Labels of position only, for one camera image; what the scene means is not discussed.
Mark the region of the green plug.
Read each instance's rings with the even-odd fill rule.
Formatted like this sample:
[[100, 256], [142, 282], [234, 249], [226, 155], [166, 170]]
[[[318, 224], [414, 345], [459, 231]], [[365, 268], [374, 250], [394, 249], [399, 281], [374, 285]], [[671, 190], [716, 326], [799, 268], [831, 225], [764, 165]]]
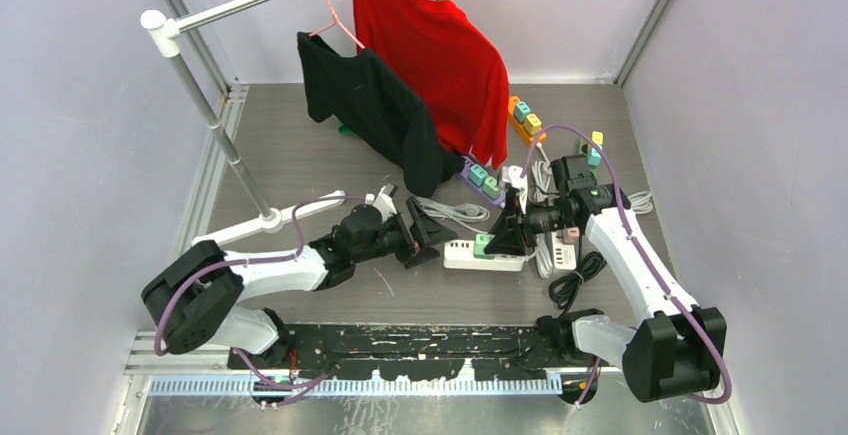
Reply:
[[494, 259], [494, 254], [486, 252], [486, 247], [495, 238], [494, 235], [488, 233], [479, 233], [475, 235], [473, 243], [473, 256], [475, 259]]

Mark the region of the white power strip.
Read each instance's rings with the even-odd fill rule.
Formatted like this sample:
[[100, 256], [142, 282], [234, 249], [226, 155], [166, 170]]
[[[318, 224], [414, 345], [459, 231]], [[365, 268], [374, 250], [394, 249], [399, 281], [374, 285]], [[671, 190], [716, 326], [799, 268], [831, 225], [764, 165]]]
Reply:
[[578, 241], [574, 245], [564, 244], [561, 238], [562, 231], [550, 233], [550, 253], [555, 272], [568, 272], [577, 267]]
[[454, 240], [444, 244], [442, 265], [452, 270], [520, 272], [526, 261], [526, 257], [512, 255], [479, 258], [474, 255], [472, 240]]

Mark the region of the pink plug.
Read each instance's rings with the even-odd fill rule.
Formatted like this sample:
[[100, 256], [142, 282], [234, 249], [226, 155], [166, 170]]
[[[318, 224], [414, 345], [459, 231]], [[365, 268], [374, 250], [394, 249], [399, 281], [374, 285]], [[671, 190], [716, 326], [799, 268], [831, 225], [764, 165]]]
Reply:
[[564, 244], [574, 245], [581, 238], [581, 232], [578, 227], [568, 227], [562, 231], [561, 236]]

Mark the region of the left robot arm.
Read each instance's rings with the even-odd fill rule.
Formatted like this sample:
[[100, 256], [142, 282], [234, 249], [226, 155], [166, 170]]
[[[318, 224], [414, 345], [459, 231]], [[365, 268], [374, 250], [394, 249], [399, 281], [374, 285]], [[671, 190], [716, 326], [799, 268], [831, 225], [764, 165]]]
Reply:
[[455, 231], [410, 197], [405, 224], [389, 195], [357, 198], [348, 215], [313, 241], [286, 251], [242, 253], [203, 240], [161, 271], [141, 292], [156, 329], [156, 355], [181, 355], [205, 344], [249, 353], [269, 368], [285, 364], [292, 343], [270, 309], [242, 303], [280, 292], [316, 292], [351, 279], [358, 264], [392, 255], [406, 269], [439, 257]]

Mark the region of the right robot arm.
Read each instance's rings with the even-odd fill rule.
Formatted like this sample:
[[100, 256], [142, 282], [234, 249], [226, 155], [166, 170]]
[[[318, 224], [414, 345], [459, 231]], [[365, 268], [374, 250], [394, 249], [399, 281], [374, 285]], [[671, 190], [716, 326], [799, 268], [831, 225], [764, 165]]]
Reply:
[[577, 366], [588, 357], [619, 368], [628, 388], [643, 403], [677, 396], [705, 402], [704, 392], [722, 386], [715, 403], [732, 391], [723, 361], [727, 324], [715, 308], [703, 308], [670, 275], [638, 226], [619, 186], [600, 184], [578, 155], [553, 162], [555, 194], [543, 203], [528, 197], [526, 172], [503, 168], [505, 205], [485, 251], [523, 256], [540, 234], [576, 228], [612, 270], [638, 325], [612, 321], [602, 311], [563, 312], [538, 319], [558, 358]]

